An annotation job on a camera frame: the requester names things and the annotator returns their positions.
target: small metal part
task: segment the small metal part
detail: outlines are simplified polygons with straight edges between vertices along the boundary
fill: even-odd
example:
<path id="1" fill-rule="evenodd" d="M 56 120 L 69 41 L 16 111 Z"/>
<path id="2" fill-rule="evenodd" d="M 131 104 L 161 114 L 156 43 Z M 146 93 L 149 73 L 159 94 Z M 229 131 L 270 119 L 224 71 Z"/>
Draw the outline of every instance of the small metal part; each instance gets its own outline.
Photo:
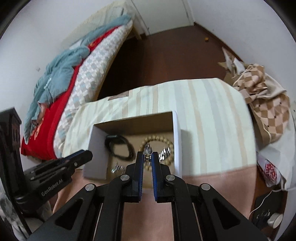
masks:
<path id="1" fill-rule="evenodd" d="M 202 188 L 202 190 L 208 191 L 210 190 L 211 186 L 207 183 L 204 183 L 200 186 Z"/>
<path id="2" fill-rule="evenodd" d="M 166 176 L 166 179 L 167 179 L 168 181 L 174 181 L 174 180 L 175 180 L 175 176 L 174 176 L 174 175 L 167 175 L 167 176 Z"/>
<path id="3" fill-rule="evenodd" d="M 85 186 L 85 190 L 87 190 L 87 191 L 92 191 L 93 189 L 94 189 L 94 185 L 93 184 L 87 184 Z"/>
<path id="4" fill-rule="evenodd" d="M 164 148 L 159 154 L 158 154 L 158 158 L 159 161 L 163 161 L 165 159 L 167 159 L 169 157 L 169 155 L 171 154 L 171 150 L 170 148 Z"/>
<path id="5" fill-rule="evenodd" d="M 120 179 L 121 179 L 122 181 L 127 181 L 127 180 L 129 179 L 129 175 L 124 174 L 124 175 L 122 175 L 122 176 L 120 177 Z"/>
<path id="6" fill-rule="evenodd" d="M 146 145 L 144 146 L 143 154 L 144 155 L 151 155 L 152 154 L 152 148 L 149 143 L 146 143 Z"/>
<path id="7" fill-rule="evenodd" d="M 149 164 L 151 162 L 151 155 L 144 155 L 144 162 Z"/>
<path id="8" fill-rule="evenodd" d="M 121 170 L 121 175 L 124 173 L 124 166 L 119 166 L 118 162 L 116 162 L 115 166 L 112 168 L 111 173 L 117 173 L 118 170 Z"/>

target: light blue blanket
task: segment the light blue blanket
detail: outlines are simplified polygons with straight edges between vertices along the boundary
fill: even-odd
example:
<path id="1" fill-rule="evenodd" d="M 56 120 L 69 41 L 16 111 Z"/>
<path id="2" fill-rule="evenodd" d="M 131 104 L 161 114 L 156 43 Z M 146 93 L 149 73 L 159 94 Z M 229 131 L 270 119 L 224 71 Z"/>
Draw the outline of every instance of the light blue blanket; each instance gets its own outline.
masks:
<path id="1" fill-rule="evenodd" d="M 24 121 L 24 139 L 26 144 L 28 144 L 36 125 L 35 120 L 37 120 L 41 111 L 39 103 L 45 103 L 50 106 L 59 95 L 67 91 L 74 73 L 73 67 L 79 65 L 82 59 L 89 55 L 89 48 L 87 46 L 110 29 L 127 24 L 130 19 L 129 15 L 122 15 L 111 23 L 97 28 L 81 39 L 80 46 L 74 49 L 66 49 L 47 65 L 45 73 L 35 86 L 34 98 Z"/>

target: red blanket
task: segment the red blanket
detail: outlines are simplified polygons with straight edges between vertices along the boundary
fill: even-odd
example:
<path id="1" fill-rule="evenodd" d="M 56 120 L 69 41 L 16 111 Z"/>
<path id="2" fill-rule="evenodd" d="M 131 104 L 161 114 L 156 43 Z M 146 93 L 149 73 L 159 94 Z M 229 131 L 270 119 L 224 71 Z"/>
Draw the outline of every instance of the red blanket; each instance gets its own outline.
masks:
<path id="1" fill-rule="evenodd" d="M 108 35 L 110 35 L 117 27 L 109 30 L 94 42 L 92 42 L 88 47 L 90 52 L 92 52 L 97 45 Z M 34 130 L 32 136 L 29 139 L 28 145 L 25 144 L 25 140 L 22 140 L 21 154 L 25 156 L 34 156 L 43 160 L 56 159 L 56 155 L 53 149 L 53 141 L 57 125 L 62 116 L 62 113 L 66 107 L 68 99 L 74 88 L 77 74 L 79 72 L 79 67 L 83 64 L 74 68 L 74 74 L 70 81 L 68 90 L 63 93 L 49 108 L 46 109 L 43 122 Z"/>

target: white cable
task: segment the white cable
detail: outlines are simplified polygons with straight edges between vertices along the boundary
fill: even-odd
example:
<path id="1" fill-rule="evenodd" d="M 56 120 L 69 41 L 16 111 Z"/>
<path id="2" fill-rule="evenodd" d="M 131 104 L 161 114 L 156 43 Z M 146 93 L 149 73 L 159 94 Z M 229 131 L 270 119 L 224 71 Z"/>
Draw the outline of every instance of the white cable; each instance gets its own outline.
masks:
<path id="1" fill-rule="evenodd" d="M 292 190 L 295 190 L 296 187 L 293 187 L 293 188 L 290 188 L 290 189 L 287 189 L 287 190 L 284 190 L 284 189 L 279 189 L 279 190 L 271 190 L 270 193 L 263 199 L 262 203 L 259 205 L 259 207 L 255 208 L 253 211 L 250 212 L 250 215 L 249 215 L 249 218 L 251 216 L 251 213 L 256 211 L 258 208 L 260 208 L 264 202 L 264 200 L 272 193 L 272 192 L 280 192 L 280 191 L 292 191 Z"/>
<path id="2" fill-rule="evenodd" d="M 255 208 L 253 211 L 250 212 L 249 218 L 250 218 L 252 212 L 256 211 L 258 208 L 260 208 L 260 207 L 262 206 L 264 200 L 265 200 L 265 199 L 266 199 L 271 193 L 272 193 L 272 190 L 270 191 L 270 193 L 269 193 L 265 198 L 263 198 L 263 201 L 262 201 L 262 203 L 260 204 L 260 206 L 257 207 L 257 208 Z"/>

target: brown floor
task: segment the brown floor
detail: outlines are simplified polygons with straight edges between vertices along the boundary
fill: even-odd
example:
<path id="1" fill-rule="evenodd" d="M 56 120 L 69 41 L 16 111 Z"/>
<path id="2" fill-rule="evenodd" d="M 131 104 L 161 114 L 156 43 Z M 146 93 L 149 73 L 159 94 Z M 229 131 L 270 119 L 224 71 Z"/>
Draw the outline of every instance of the brown floor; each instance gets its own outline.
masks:
<path id="1" fill-rule="evenodd" d="M 225 70 L 217 37 L 198 25 L 127 40 L 119 50 L 101 89 L 99 99 L 144 85 L 170 80 L 221 78 Z"/>

